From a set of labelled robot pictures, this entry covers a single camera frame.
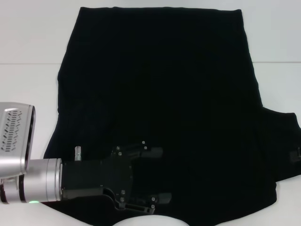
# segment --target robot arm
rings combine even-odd
[[[81,148],[75,148],[75,161],[30,160],[35,124],[35,108],[18,103],[0,103],[0,204],[54,202],[77,197],[106,195],[116,209],[153,214],[156,204],[167,204],[170,193],[132,197],[131,161],[160,158],[162,148],[149,148],[145,142],[113,147],[101,161],[81,161]]]

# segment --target black fabric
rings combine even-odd
[[[296,116],[263,108],[241,10],[81,8],[58,83],[44,157],[163,147],[133,165],[134,194],[173,194],[156,214],[216,225],[273,204],[275,182],[300,174]],[[48,205],[93,225],[137,216],[105,197]]]

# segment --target white background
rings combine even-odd
[[[35,105],[32,159],[41,158],[57,119],[57,73],[79,8],[242,9],[255,74],[266,108],[301,120],[301,3],[296,0],[0,0],[0,102]],[[301,177],[277,183],[277,202],[223,226],[299,226]],[[143,220],[140,225],[150,225]],[[0,205],[6,226],[85,225],[42,204]]]

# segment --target camera vent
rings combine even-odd
[[[16,149],[18,132],[22,121],[22,111],[12,110],[6,113],[3,136],[1,137],[0,149],[11,152]]]

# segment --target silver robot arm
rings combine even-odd
[[[61,200],[61,159],[30,160],[34,124],[34,106],[0,103],[0,205]]]

